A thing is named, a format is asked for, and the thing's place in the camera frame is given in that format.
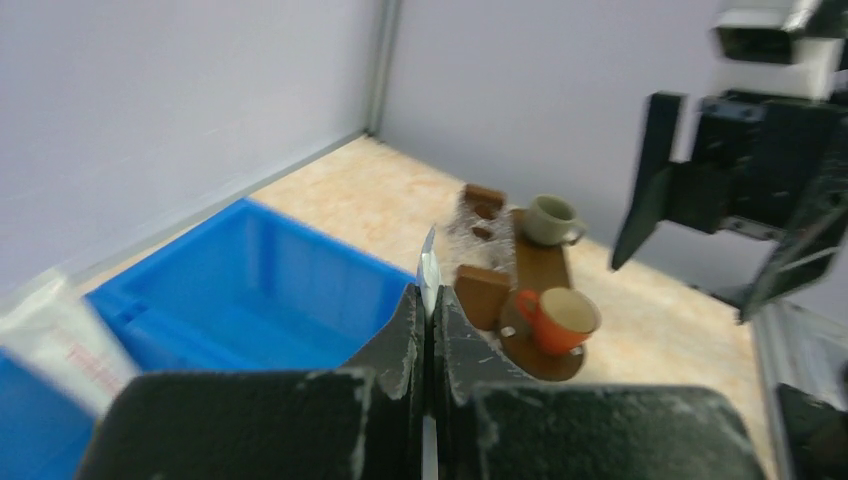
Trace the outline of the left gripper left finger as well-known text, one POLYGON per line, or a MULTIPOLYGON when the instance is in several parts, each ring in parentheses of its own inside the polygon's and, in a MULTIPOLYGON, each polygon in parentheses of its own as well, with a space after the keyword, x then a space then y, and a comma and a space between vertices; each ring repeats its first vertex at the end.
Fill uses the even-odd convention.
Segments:
POLYGON ((135 378, 95 430, 82 479, 418 479, 425 310, 407 286, 336 369, 135 378))

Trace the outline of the tall white toothpaste tube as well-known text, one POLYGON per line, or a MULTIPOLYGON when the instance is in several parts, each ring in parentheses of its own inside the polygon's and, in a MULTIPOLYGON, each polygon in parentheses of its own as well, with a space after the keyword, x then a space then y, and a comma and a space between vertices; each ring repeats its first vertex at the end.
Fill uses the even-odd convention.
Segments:
POLYGON ((94 418, 141 374, 105 321, 55 269, 1 299, 1 348, 94 418))

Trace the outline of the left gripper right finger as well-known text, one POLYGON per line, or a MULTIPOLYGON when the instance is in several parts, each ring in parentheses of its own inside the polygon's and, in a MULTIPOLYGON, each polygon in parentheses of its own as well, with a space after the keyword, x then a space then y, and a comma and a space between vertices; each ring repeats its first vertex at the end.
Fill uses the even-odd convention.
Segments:
POLYGON ((450 287, 433 316, 443 479, 762 479, 737 411, 699 386, 534 380, 469 323, 450 287))

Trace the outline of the white toothpaste teal cap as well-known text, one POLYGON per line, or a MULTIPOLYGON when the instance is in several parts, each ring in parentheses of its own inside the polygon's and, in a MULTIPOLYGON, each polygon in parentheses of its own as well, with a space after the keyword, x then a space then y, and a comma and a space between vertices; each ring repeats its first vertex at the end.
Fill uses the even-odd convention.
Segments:
POLYGON ((438 289, 442 283, 439 262, 434 252, 435 236, 436 227, 432 226, 422 244, 416 273, 416 280, 427 320, 433 318, 436 310, 438 289))

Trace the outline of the white ceramic cup cork base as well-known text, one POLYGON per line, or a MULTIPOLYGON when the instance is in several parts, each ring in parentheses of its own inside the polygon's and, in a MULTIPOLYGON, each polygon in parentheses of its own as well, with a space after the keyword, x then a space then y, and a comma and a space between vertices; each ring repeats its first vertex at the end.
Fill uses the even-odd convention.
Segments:
POLYGON ((540 194, 526 209, 522 230, 535 244, 555 246, 575 245, 588 228, 570 203, 555 195, 540 194))

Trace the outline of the brown wooden tray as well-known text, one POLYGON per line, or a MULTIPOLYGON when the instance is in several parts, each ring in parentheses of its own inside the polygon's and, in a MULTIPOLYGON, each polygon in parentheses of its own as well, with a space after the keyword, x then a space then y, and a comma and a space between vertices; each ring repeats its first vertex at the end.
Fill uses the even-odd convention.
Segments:
POLYGON ((583 366, 585 349, 578 344, 564 354, 545 352, 516 296, 570 288, 568 257, 562 246, 528 238, 524 223, 525 210, 509 206, 505 193, 465 185, 448 226, 453 288, 466 318, 478 332, 494 336, 498 352, 531 377, 564 382, 583 366))

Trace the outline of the orange ceramic mug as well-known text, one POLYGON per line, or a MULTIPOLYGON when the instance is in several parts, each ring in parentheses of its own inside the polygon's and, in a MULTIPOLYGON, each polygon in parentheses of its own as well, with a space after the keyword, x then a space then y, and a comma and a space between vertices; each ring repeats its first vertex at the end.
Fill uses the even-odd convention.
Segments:
POLYGON ((597 306, 583 293, 565 287, 520 290, 515 306, 528 323, 536 347, 549 355, 570 353, 601 325, 597 306))

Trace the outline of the blue divided plastic bin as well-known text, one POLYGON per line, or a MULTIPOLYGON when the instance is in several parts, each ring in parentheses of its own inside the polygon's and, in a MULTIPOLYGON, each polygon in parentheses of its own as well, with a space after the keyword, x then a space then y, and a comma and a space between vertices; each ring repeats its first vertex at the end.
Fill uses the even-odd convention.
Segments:
MULTIPOLYGON (((409 285, 409 274, 243 199, 78 294, 140 377, 339 368, 389 322, 409 285)), ((106 414, 90 416, 1 348, 3 478, 82 479, 106 414)))

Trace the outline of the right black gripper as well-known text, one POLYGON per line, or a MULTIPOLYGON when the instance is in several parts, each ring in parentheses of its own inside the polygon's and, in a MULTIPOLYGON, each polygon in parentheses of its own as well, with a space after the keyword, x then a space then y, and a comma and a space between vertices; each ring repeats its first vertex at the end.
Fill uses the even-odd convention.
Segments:
MULTIPOLYGON (((648 98, 630 206, 610 259, 613 270, 665 219, 684 101, 671 92, 648 98)), ((783 229, 752 282, 724 299, 737 308, 737 323, 822 280, 841 250, 847 155, 822 157, 846 117, 844 104, 742 91, 700 101, 688 169, 689 227, 713 234, 745 219, 783 229)))

